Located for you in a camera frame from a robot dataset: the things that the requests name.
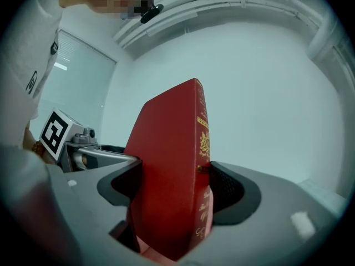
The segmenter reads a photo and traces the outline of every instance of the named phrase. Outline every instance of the pipe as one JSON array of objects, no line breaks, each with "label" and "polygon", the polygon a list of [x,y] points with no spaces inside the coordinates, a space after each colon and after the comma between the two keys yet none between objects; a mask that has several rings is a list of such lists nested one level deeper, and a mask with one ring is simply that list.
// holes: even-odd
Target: pipe
[{"label": "pipe", "polygon": [[339,24],[338,17],[329,8],[319,30],[307,48],[306,53],[311,60],[315,60],[330,41],[335,41],[333,37],[337,35]]}]

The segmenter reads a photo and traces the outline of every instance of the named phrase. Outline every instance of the gray surface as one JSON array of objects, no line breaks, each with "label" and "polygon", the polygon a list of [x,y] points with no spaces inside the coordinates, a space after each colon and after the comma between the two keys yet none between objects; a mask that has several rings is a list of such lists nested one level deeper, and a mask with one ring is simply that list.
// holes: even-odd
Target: gray surface
[{"label": "gray surface", "polygon": [[[114,217],[117,216],[118,223],[125,217],[125,210],[111,208],[95,194],[98,179],[128,162],[89,173],[64,174],[58,166],[44,165],[30,152],[17,149],[2,149],[0,152],[6,152],[1,162],[1,191],[5,206],[12,208],[16,202],[22,201],[21,198],[27,198],[28,192],[35,192],[39,183],[50,186],[51,195],[45,198],[52,200],[56,210],[60,211],[50,213],[58,222],[54,229],[60,229],[61,234],[66,233],[62,237],[65,242],[61,245],[74,242],[70,249],[78,254],[75,256],[81,257],[81,263],[76,265],[154,265],[108,235],[108,230],[115,224]],[[297,265],[323,242],[337,222],[296,184],[246,168],[221,164],[258,184],[262,193],[260,207],[244,223],[214,227],[210,236],[178,264]],[[69,179],[76,180],[77,187],[69,187]],[[298,211],[306,211],[318,230],[307,243],[302,243],[291,224],[290,216]],[[57,239],[43,232],[43,226],[36,226],[32,233],[36,235],[36,232],[41,233],[42,238],[47,236],[48,241]]]},{"label": "gray surface", "polygon": [[136,159],[134,156],[100,150],[98,146],[80,148],[78,153],[95,157],[99,167],[105,167],[108,165],[125,162],[127,160]]},{"label": "gray surface", "polygon": [[90,138],[88,135],[75,134],[72,142],[75,144],[90,144]]},{"label": "gray surface", "polygon": [[72,166],[72,163],[70,162],[70,158],[68,155],[68,149],[67,149],[66,144],[63,146],[63,150],[60,153],[59,162],[62,165],[63,172],[72,172],[73,166]]},{"label": "gray surface", "polygon": [[313,180],[307,179],[298,184],[310,196],[312,196],[319,204],[323,205],[336,218],[340,219],[349,202],[344,197],[332,192],[322,186],[316,184]]},{"label": "gray surface", "polygon": [[[265,265],[296,250],[296,258],[302,260],[302,255],[313,249],[303,245],[290,216],[306,211],[317,229],[331,229],[336,223],[323,206],[296,184],[247,168],[220,164],[256,182],[262,193],[261,204],[244,223],[214,227],[206,240],[179,261],[181,264]],[[319,245],[317,240],[323,237],[324,233],[314,236],[312,245]],[[297,259],[293,257],[284,265],[297,265]]]},{"label": "gray surface", "polygon": [[[107,167],[106,172],[117,170],[117,164]],[[92,211],[68,186],[67,178],[57,166],[48,165],[52,188],[58,205],[72,230],[81,251],[83,265],[156,265],[140,257],[114,240],[97,221]]]},{"label": "gray surface", "polygon": [[77,185],[72,186],[72,191],[78,196],[82,205],[92,214],[96,223],[107,233],[110,232],[120,221],[126,219],[127,208],[113,206],[98,190],[97,184],[101,178],[116,171],[134,161],[126,161],[114,166],[96,168],[93,170],[65,173],[67,181],[75,180]]}]

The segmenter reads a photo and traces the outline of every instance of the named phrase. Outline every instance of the gold emblem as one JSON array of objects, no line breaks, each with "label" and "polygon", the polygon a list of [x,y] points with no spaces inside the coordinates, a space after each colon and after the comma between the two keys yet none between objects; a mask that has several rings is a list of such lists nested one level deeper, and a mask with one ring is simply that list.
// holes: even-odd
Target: gold emblem
[{"label": "gold emblem", "polygon": [[200,137],[200,155],[202,157],[210,157],[210,134],[202,132]]},{"label": "gold emblem", "polygon": [[202,211],[202,210],[204,210],[204,209],[206,209],[206,208],[207,208],[207,205],[201,204],[199,211]]},{"label": "gold emblem", "polygon": [[201,215],[201,221],[203,222],[205,220],[205,218],[207,217],[207,212],[203,212]]},{"label": "gold emblem", "polygon": [[203,227],[203,228],[198,228],[198,229],[196,230],[196,236],[197,236],[197,237],[200,237],[201,239],[203,239],[204,236],[205,236],[204,231],[205,231],[205,227]]},{"label": "gold emblem", "polygon": [[202,111],[200,112],[200,114],[207,120],[207,115],[206,114],[204,114]]},{"label": "gold emblem", "polygon": [[198,121],[199,124],[204,125],[207,129],[209,128],[209,125],[208,125],[208,123],[205,120],[197,117],[197,121]]},{"label": "gold emblem", "polygon": [[203,100],[202,98],[200,98],[200,103],[201,103],[201,105],[203,105],[204,107],[206,107],[205,100]]},{"label": "gold emblem", "polygon": [[210,172],[210,168],[206,167],[206,166],[197,166],[197,172],[209,173]]}]

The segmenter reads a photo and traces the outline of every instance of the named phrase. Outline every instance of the white wall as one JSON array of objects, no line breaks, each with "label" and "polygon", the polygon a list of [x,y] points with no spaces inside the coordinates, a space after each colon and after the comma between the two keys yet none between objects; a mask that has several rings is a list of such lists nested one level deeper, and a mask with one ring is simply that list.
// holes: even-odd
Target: white wall
[{"label": "white wall", "polygon": [[[59,33],[57,63],[65,70],[54,66],[50,72],[40,97],[38,117],[31,121],[32,135],[40,137],[53,108],[57,108],[95,129],[100,141],[103,107],[116,63],[64,32]],[[90,113],[83,108],[90,108]]]},{"label": "white wall", "polygon": [[320,63],[317,62],[317,65],[337,90],[342,108],[344,122],[342,171],[340,178],[337,178],[338,175],[332,174],[330,170],[318,170],[312,174],[311,179],[319,184],[327,184],[327,182],[333,180],[337,182],[337,193],[344,198],[351,199],[355,183],[355,88],[349,72],[352,68],[349,63],[345,64],[344,60],[341,61],[336,58],[334,52],[336,51],[331,50]]},{"label": "white wall", "polygon": [[[113,73],[113,80],[108,90],[108,101],[103,107],[104,115],[110,115],[115,111],[118,101],[121,99],[121,83],[129,75],[133,60],[116,42],[113,35],[117,32],[122,20],[107,17],[91,11],[85,5],[70,7],[64,10],[59,27],[88,43],[98,51],[106,54],[117,62]],[[102,121],[102,131],[114,131],[115,125],[110,121]],[[110,135],[101,135],[102,142],[110,139]]]},{"label": "white wall", "polygon": [[63,11],[59,27],[119,62],[130,59],[112,39],[121,23],[120,19],[94,13],[86,5],[78,5]]},{"label": "white wall", "polygon": [[146,101],[188,79],[205,89],[211,159],[301,182],[332,174],[343,153],[337,93],[307,58],[294,32],[266,24],[230,23],[183,35],[114,74],[102,139],[125,146]]}]

